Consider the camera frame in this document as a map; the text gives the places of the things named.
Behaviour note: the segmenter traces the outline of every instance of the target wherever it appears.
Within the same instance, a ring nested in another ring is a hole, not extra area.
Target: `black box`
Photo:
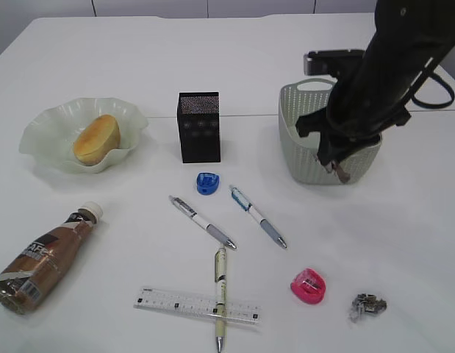
[[[180,93],[176,119],[183,163],[221,161],[219,92]]]

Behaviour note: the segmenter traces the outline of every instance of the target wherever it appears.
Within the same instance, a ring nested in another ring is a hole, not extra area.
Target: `wall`
[[[272,13],[373,12],[376,0],[94,0],[99,15],[258,17]],[[0,54],[35,18],[93,16],[91,0],[0,0]],[[455,78],[455,49],[443,61]]]
[[[0,54],[39,17],[93,16],[91,0],[0,0]]]

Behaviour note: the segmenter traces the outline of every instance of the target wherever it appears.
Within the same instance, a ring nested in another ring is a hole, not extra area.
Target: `basket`
[[[299,90],[300,85],[311,82],[330,84],[329,90]],[[313,113],[327,105],[334,83],[326,79],[306,79],[284,86],[279,94],[279,138],[284,158],[291,175],[298,182],[315,185],[341,185],[335,173],[328,173],[317,161],[320,133],[311,132],[300,138],[295,123],[299,116]],[[376,158],[381,142],[351,155],[341,162],[344,171],[351,175],[349,184],[357,182]]]

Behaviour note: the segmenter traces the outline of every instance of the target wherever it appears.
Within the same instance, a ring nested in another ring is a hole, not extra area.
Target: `bread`
[[[74,142],[75,157],[85,165],[100,163],[112,149],[119,147],[121,134],[112,115],[95,119]]]

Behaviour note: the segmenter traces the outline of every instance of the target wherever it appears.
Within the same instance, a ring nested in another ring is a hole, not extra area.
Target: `pen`
[[[232,198],[243,208],[244,211],[250,213],[255,221],[262,227],[262,229],[282,248],[287,248],[286,242],[283,237],[273,228],[270,222],[263,217],[255,206],[247,199],[247,197],[235,186],[230,185]]]
[[[222,246],[215,253],[215,309],[219,316],[226,315],[226,249]],[[222,318],[215,320],[215,343],[221,353],[226,337],[226,322]]]
[[[191,218],[196,224],[198,224],[202,229],[206,230],[206,232],[211,234],[214,238],[219,240],[223,245],[228,246],[231,249],[237,248],[234,242],[230,240],[230,238],[227,235],[222,233],[222,231],[216,228],[216,226],[202,218],[198,213],[196,213],[196,211],[193,208],[188,206],[186,202],[184,202],[178,197],[169,196],[168,198],[176,208],[178,208],[185,215]]]

